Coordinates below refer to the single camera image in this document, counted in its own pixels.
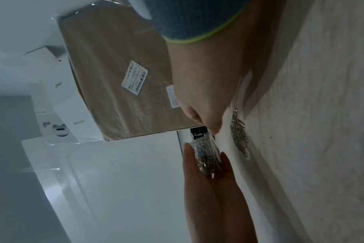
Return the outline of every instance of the brown cardboard box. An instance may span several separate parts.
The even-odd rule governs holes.
[[[127,6],[96,4],[58,21],[84,100],[106,140],[198,126],[172,109],[165,41]],[[121,86],[131,61],[148,70],[135,95]]]

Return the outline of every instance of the barcode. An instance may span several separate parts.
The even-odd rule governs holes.
[[[135,92],[138,92],[139,88],[141,87],[142,83],[143,83],[143,79],[145,78],[145,75],[146,73],[145,72],[142,72],[142,76],[141,78],[139,79],[139,83],[137,85],[137,88],[135,89]]]

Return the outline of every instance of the white sticker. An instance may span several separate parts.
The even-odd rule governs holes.
[[[171,104],[171,108],[177,108],[179,107],[177,100],[175,99],[175,94],[174,94],[174,85],[170,85],[166,87],[166,91],[167,94],[169,95],[169,100],[170,100],[170,104]]]
[[[133,94],[138,95],[147,77],[147,73],[148,71],[146,68],[135,61],[131,61],[126,76],[123,79],[122,86]]]

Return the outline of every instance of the hand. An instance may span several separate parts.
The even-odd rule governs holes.
[[[197,166],[191,145],[184,144],[184,199],[192,242],[255,243],[257,238],[246,200],[223,152],[221,160],[224,173],[207,178]]]
[[[251,1],[225,29],[190,44],[167,43],[178,104],[215,135],[247,69],[247,39],[258,21],[260,0]]]

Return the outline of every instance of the blue knit sleeve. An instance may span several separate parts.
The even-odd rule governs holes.
[[[190,43],[225,27],[249,0],[144,0],[157,31],[170,42]]]

